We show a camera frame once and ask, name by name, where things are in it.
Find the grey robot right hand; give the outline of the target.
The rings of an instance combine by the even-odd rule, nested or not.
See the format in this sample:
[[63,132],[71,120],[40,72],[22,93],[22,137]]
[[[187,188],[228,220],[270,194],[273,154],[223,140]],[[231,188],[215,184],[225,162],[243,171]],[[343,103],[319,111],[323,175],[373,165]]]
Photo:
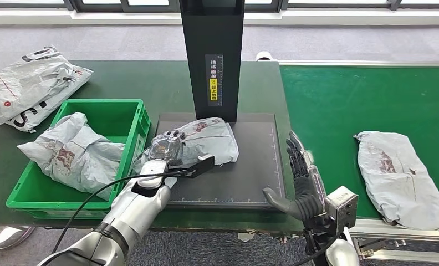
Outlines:
[[325,191],[313,156],[304,148],[298,135],[291,130],[286,139],[293,174],[295,197],[288,200],[271,188],[262,189],[266,201],[277,210],[299,221],[307,221],[324,213]]

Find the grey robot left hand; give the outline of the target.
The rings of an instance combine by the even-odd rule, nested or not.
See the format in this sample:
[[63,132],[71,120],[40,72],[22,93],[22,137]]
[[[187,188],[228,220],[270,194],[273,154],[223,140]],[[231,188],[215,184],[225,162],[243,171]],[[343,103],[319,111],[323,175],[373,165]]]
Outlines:
[[185,133],[179,130],[157,135],[147,151],[147,160],[164,160],[169,166],[181,166],[185,137]]

